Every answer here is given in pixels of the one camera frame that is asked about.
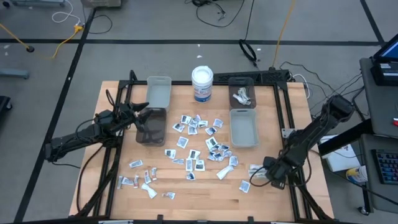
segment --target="small packet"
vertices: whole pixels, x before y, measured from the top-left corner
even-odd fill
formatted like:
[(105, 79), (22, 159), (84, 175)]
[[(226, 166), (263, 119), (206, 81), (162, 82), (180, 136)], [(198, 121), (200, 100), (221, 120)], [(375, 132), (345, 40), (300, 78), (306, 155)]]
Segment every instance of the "small packet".
[(191, 117), (187, 116), (187, 115), (182, 115), (181, 116), (181, 123), (183, 124), (189, 124), (189, 122), (191, 122)]
[(187, 174), (187, 180), (195, 180), (195, 174), (193, 174), (193, 172), (189, 172), (189, 174)]
[(248, 193), (250, 188), (250, 183), (247, 181), (242, 180), (241, 186), (239, 187), (239, 190), (243, 191), (244, 193)]
[(156, 167), (152, 167), (152, 180), (157, 180), (157, 178), (156, 178)]
[(232, 156), (232, 152), (231, 151), (223, 151), (223, 157), (225, 158), (225, 157), (230, 157), (230, 156)]
[(214, 120), (213, 126), (222, 128), (222, 127), (223, 127), (223, 124), (224, 124), (224, 122), (223, 122), (222, 120), (216, 118), (216, 119)]
[(176, 124), (173, 125), (173, 129), (178, 131), (179, 133), (182, 133), (184, 128), (185, 128), (185, 125), (181, 125), (179, 123), (176, 123)]
[(196, 121), (196, 122), (201, 121), (201, 118), (200, 118), (199, 114), (197, 114), (193, 120)]
[(122, 188), (122, 181), (123, 181), (123, 176), (119, 176), (118, 187), (117, 187), (118, 190)]
[(215, 129), (214, 127), (210, 127), (210, 128), (206, 128), (205, 131), (208, 135), (212, 136), (214, 133), (217, 132), (217, 129)]
[(236, 156), (231, 156), (229, 158), (229, 165), (230, 166), (237, 166), (238, 165), (238, 158)]
[(151, 199), (157, 195), (157, 192), (154, 189), (150, 188), (147, 184), (142, 184), (141, 189), (148, 191), (149, 197)]
[(195, 171), (205, 171), (205, 161), (204, 160), (197, 160), (195, 164)]
[(221, 150), (222, 151), (228, 151), (229, 150), (229, 146), (221, 144)]
[(188, 126), (193, 127), (193, 128), (197, 128), (198, 127), (198, 121), (195, 120), (191, 120), (188, 124)]
[(208, 125), (208, 121), (199, 121), (198, 122), (198, 127), (199, 128), (207, 127), (207, 125)]
[(145, 180), (145, 184), (149, 184), (149, 183), (152, 182), (152, 181), (150, 180), (149, 171), (148, 171), (148, 170), (145, 170), (144, 180)]
[(212, 147), (215, 147), (218, 144), (214, 137), (207, 139), (205, 142), (208, 149), (211, 149)]
[(175, 153), (176, 150), (175, 149), (165, 149), (164, 150), (164, 154), (169, 157), (170, 159), (174, 159), (175, 158)]
[(197, 160), (199, 158), (199, 155), (200, 155), (200, 151), (191, 149), (191, 150), (189, 150), (188, 158), (189, 159), (193, 159), (193, 160)]
[(167, 192), (167, 193), (162, 194), (162, 197), (169, 197), (169, 198), (171, 198), (173, 200), (174, 197), (175, 197), (175, 193), (174, 192)]
[(128, 179), (127, 177), (123, 177), (122, 184), (124, 184), (124, 185), (134, 185), (134, 181)]
[(173, 159), (172, 162), (174, 162), (176, 164), (184, 165), (184, 159)]
[(134, 161), (130, 163), (130, 168), (135, 168), (144, 165), (142, 160)]
[(224, 157), (221, 155), (221, 153), (216, 153), (213, 155), (216, 161), (220, 162), (224, 160)]
[(177, 146), (180, 146), (181, 148), (185, 149), (185, 147), (188, 144), (188, 141), (189, 141), (189, 139), (184, 138), (184, 137), (180, 137), (178, 139)]
[(185, 165), (185, 170), (186, 171), (192, 171), (193, 170), (193, 165), (192, 165), (192, 160), (187, 159), (187, 164)]
[(136, 174), (136, 177), (134, 178), (134, 188), (138, 188), (138, 178), (139, 176)]
[(234, 170), (234, 167), (229, 165), (217, 173), (217, 177), (222, 180), (228, 172)]
[(188, 127), (188, 135), (198, 134), (198, 130), (191, 126)]

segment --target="blue label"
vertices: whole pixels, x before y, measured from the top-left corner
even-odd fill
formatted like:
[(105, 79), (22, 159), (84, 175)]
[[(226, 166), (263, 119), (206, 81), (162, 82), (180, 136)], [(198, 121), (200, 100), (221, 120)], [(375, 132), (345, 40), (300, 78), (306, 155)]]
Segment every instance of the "blue label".
[(194, 96), (194, 98), (195, 98), (195, 100), (197, 101), (197, 102), (199, 102), (199, 103), (204, 103), (204, 102), (207, 102), (207, 101), (209, 101), (210, 100), (210, 98), (211, 98), (211, 94), (209, 95), (209, 96), (206, 96), (206, 97), (197, 97), (197, 96)]

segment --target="wooden table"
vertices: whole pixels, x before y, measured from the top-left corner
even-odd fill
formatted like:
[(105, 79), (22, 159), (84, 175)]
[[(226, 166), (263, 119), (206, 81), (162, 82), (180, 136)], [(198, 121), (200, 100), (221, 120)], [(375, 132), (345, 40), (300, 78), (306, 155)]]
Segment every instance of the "wooden table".
[[(111, 109), (105, 95), (108, 89), (116, 97), (118, 82), (103, 82), (99, 93), (95, 113)], [(289, 96), (292, 106), (296, 128), (304, 128), (311, 122), (307, 99), (302, 83), (288, 83)], [(294, 221), (289, 188), (279, 190), (267, 185), (265, 187), (251, 186), (247, 194), (239, 190), (242, 180), (248, 181), (250, 164), (262, 164), (264, 156), (277, 157), (282, 149), (280, 129), (275, 107), (273, 88), (269, 86), (255, 86), (257, 125), (260, 143), (253, 149), (231, 148), (239, 159), (239, 165), (234, 171), (219, 180), (216, 173), (228, 165), (228, 160), (215, 162), (207, 160), (208, 149), (205, 139), (209, 138), (204, 129), (198, 129), (198, 134), (189, 136), (187, 128), (183, 133), (172, 129), (172, 125), (180, 121), (182, 114), (195, 116), (199, 114), (202, 119), (213, 124), (215, 118), (222, 119), (224, 125), (215, 134), (218, 142), (231, 146), (229, 133), (229, 100), (228, 86), (214, 86), (212, 99), (205, 103), (196, 103), (193, 99), (193, 89), (189, 85), (174, 85), (170, 102), (170, 111), (167, 114), (166, 143), (162, 147), (144, 147), (136, 142), (136, 129), (132, 126), (124, 135), (124, 142), (119, 164), (118, 175), (134, 178), (139, 174), (139, 184), (144, 182), (145, 170), (157, 167), (157, 180), (149, 185), (157, 191), (158, 195), (150, 199), (145, 190), (134, 189), (132, 186), (123, 185), (123, 189), (115, 190), (112, 219), (143, 219), (155, 220), (158, 214), (164, 215), (164, 220), (224, 220), (245, 221), (248, 216), (253, 216), (255, 221)], [(280, 92), (282, 108), (285, 113), (283, 93)], [(132, 88), (132, 102), (145, 101), (146, 85), (134, 85)], [(188, 146), (182, 149), (176, 146), (180, 137), (189, 138)], [(82, 164), (94, 153), (100, 145), (86, 148)], [(176, 158), (187, 158), (190, 149), (201, 151), (201, 158), (205, 159), (206, 171), (195, 172), (196, 181), (186, 180), (185, 165), (172, 163), (164, 155), (164, 149), (176, 149)], [(81, 185), (80, 206), (82, 207), (92, 196), (98, 186), (101, 166), (103, 163), (104, 149), (87, 165), (83, 174)], [(325, 213), (333, 217), (328, 189), (320, 158), (310, 153), (312, 165), (312, 178), (307, 184), (309, 192), (318, 202)], [(134, 169), (129, 168), (129, 163), (142, 159), (144, 165)], [(305, 217), (302, 197), (298, 190), (300, 216)], [(162, 193), (175, 192), (174, 200), (162, 197)], [(102, 199), (100, 214), (104, 214), (105, 201), (108, 191), (105, 190)], [(76, 213), (76, 193), (70, 208), (70, 214)]]

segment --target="black cable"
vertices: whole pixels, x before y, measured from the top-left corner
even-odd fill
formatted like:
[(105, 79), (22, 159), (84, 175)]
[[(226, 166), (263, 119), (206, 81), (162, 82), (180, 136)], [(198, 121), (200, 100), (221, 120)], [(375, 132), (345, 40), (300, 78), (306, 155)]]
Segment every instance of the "black cable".
[(369, 193), (371, 193), (371, 194), (373, 194), (373, 195), (375, 195), (375, 196), (377, 196), (377, 197), (379, 197), (379, 198), (381, 198), (381, 199), (384, 199), (384, 200), (386, 200), (386, 201), (388, 201), (388, 202), (390, 202), (390, 203), (392, 203), (392, 204), (394, 204), (394, 205), (398, 205), (398, 202), (396, 202), (396, 201), (394, 201), (394, 200), (391, 200), (391, 199), (389, 199), (389, 198), (387, 198), (387, 197), (385, 197), (385, 196), (383, 196), (383, 195), (381, 195), (381, 194), (378, 194), (378, 193), (376, 193), (376, 192), (373, 192), (372, 190), (369, 190), (369, 189), (367, 189), (366, 187), (364, 187), (364, 186), (362, 186), (362, 185), (359, 185), (359, 184), (356, 184), (356, 183), (354, 183), (354, 182), (351, 182), (351, 181), (349, 181), (347, 178), (344, 178), (344, 177), (342, 177), (342, 176), (340, 176), (340, 175), (338, 175), (338, 174), (335, 174), (334, 172), (332, 172), (332, 171), (330, 171), (330, 170), (328, 170), (328, 169), (327, 169), (327, 171), (330, 172), (330, 173), (333, 174), (333, 175), (336, 175), (336, 176), (338, 176), (338, 177), (344, 179), (345, 181), (350, 182), (351, 184), (353, 184), (353, 185), (355, 185), (355, 186), (357, 186), (357, 187), (361, 187), (363, 190), (365, 190), (365, 191), (367, 191), (367, 192), (369, 192)]
[(78, 212), (80, 212), (80, 204), (79, 204), (79, 199), (80, 199), (80, 186), (81, 186), (81, 177), (83, 176), (83, 173), (87, 167), (87, 164), (95, 157), (95, 155), (97, 155), (99, 153), (99, 151), (103, 148), (103, 144), (101, 145), (101, 147), (99, 147), (99, 149), (97, 149), (97, 151), (94, 152), (94, 154), (92, 154), (90, 156), (90, 158), (88, 158), (88, 160), (86, 161), (86, 163), (83, 165), (83, 168), (81, 169), (80, 172), (80, 176), (79, 176), (79, 181), (78, 181), (78, 185), (77, 185), (77, 193), (76, 193), (76, 208), (78, 210)]

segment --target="white packet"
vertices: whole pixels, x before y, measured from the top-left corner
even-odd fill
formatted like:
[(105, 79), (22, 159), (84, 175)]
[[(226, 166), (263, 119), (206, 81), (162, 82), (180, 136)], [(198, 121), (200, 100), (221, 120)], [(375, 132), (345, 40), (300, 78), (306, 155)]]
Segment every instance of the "white packet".
[(176, 164), (184, 165), (184, 159), (173, 159), (172, 162), (174, 162)]
[(169, 198), (171, 198), (173, 200), (174, 197), (175, 197), (175, 193), (174, 192), (167, 192), (167, 193), (162, 194), (162, 197), (169, 197)]
[(195, 174), (193, 174), (193, 172), (189, 172), (189, 174), (187, 174), (187, 180), (195, 180)]
[(123, 176), (119, 176), (118, 187), (117, 187), (118, 190), (122, 188), (122, 181), (123, 181)]
[(247, 181), (242, 180), (241, 186), (239, 187), (239, 190), (243, 191), (244, 193), (248, 193), (250, 188), (250, 183)]
[(178, 131), (179, 133), (182, 133), (184, 128), (185, 128), (185, 125), (181, 125), (179, 123), (176, 123), (176, 124), (173, 125), (173, 129)]
[(134, 181), (128, 179), (127, 177), (123, 177), (122, 184), (125, 184), (125, 185), (134, 185)]
[(156, 178), (156, 167), (153, 167), (151, 171), (152, 171), (152, 180), (157, 180), (157, 178)]
[(167, 157), (169, 157), (169, 158), (171, 158), (171, 159), (174, 159), (174, 158), (175, 158), (175, 154), (176, 154), (176, 150), (175, 150), (175, 149), (165, 149), (165, 150), (164, 150), (164, 154), (165, 154)]
[(145, 184), (149, 184), (149, 183), (152, 182), (152, 181), (150, 180), (149, 171), (148, 171), (148, 170), (145, 170), (144, 180), (145, 180)]
[(149, 194), (149, 197), (152, 199), (152, 198), (154, 198), (156, 195), (157, 195), (157, 192), (154, 190), (154, 189), (152, 189), (152, 188), (150, 188), (147, 184), (142, 184), (141, 185), (141, 189), (142, 190), (146, 190), (146, 191), (148, 191), (148, 194)]
[(238, 162), (238, 157), (236, 157), (236, 156), (231, 156), (231, 157), (229, 158), (229, 164), (230, 164), (231, 166), (237, 166), (237, 165), (239, 164), (239, 162)]
[(191, 122), (191, 117), (187, 115), (181, 115), (181, 123), (183, 124), (189, 124)]
[(199, 158), (199, 155), (200, 155), (200, 151), (191, 149), (191, 150), (189, 150), (188, 158), (189, 159), (193, 159), (193, 160), (197, 160)]
[(228, 172), (234, 170), (234, 167), (229, 165), (217, 173), (217, 177), (222, 180)]
[(130, 168), (135, 168), (135, 167), (139, 167), (144, 165), (144, 163), (142, 162), (142, 160), (138, 160), (138, 161), (134, 161), (130, 163)]
[(197, 160), (195, 164), (195, 171), (205, 171), (205, 161), (204, 160)]
[(134, 188), (138, 188), (138, 178), (139, 176), (136, 174), (136, 177), (134, 178)]
[(188, 141), (189, 141), (189, 139), (184, 138), (184, 137), (180, 137), (178, 139), (177, 146), (180, 146), (181, 148), (185, 149), (185, 147), (188, 144)]
[(187, 164), (185, 165), (185, 170), (186, 171), (192, 171), (193, 170), (193, 162), (191, 159), (187, 159)]
[(222, 128), (222, 127), (223, 127), (223, 124), (224, 124), (224, 122), (223, 122), (222, 120), (216, 118), (216, 119), (214, 120), (213, 126)]
[(207, 125), (208, 125), (208, 121), (199, 121), (198, 122), (198, 127), (199, 128), (207, 127)]

